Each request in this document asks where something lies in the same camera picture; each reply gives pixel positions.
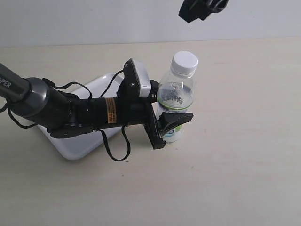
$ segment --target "white tray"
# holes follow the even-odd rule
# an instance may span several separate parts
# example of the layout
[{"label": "white tray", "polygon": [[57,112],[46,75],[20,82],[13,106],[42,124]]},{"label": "white tray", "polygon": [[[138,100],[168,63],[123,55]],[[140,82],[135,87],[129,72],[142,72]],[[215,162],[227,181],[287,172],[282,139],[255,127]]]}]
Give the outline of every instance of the white tray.
[{"label": "white tray", "polygon": [[[106,89],[113,76],[114,73],[106,74],[103,77],[93,80],[85,86],[87,86],[88,89],[90,89],[90,91],[93,94],[93,97],[99,97]],[[121,76],[117,76],[114,82],[112,83],[111,87],[109,88],[108,92],[104,96],[116,96],[116,92],[122,80],[123,78]],[[89,97],[88,91],[83,87],[80,87],[72,93],[78,95],[81,99]],[[93,132],[67,139],[55,139],[47,133],[47,129],[45,127],[39,125],[39,128],[51,141],[51,143],[56,147],[60,154],[68,160],[81,159],[103,143],[103,137],[101,135],[101,132]],[[108,138],[112,137],[120,130],[121,127],[104,129]]]}]

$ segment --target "beige table surface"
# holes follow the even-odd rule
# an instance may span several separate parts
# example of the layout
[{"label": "beige table surface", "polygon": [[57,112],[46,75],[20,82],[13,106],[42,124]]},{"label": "beige table surface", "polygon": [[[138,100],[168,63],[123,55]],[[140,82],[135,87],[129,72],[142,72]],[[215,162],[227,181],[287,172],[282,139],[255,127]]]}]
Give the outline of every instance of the beige table surface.
[{"label": "beige table surface", "polygon": [[[301,225],[301,38],[0,48],[0,61],[64,85],[133,57],[159,80],[179,50],[199,58],[195,118],[164,150],[133,126],[129,162],[103,146],[66,161],[1,113],[0,225]],[[121,134],[110,145],[124,155]]]}]

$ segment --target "orange label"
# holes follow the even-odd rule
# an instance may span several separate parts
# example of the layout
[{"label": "orange label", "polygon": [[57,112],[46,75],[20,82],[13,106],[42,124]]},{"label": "orange label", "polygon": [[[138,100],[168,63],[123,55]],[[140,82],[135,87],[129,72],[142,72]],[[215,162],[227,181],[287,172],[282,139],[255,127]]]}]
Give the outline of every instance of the orange label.
[{"label": "orange label", "polygon": [[114,98],[108,97],[105,99],[105,102],[107,104],[108,123],[117,123],[117,112]]}]

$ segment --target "white bottle cap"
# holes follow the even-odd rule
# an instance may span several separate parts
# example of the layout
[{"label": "white bottle cap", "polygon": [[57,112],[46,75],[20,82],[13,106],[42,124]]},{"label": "white bottle cap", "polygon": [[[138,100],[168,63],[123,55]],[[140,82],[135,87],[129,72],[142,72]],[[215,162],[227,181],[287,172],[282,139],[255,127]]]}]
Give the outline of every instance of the white bottle cap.
[{"label": "white bottle cap", "polygon": [[198,66],[197,57],[187,51],[177,52],[171,63],[172,72],[179,76],[192,76]]}]

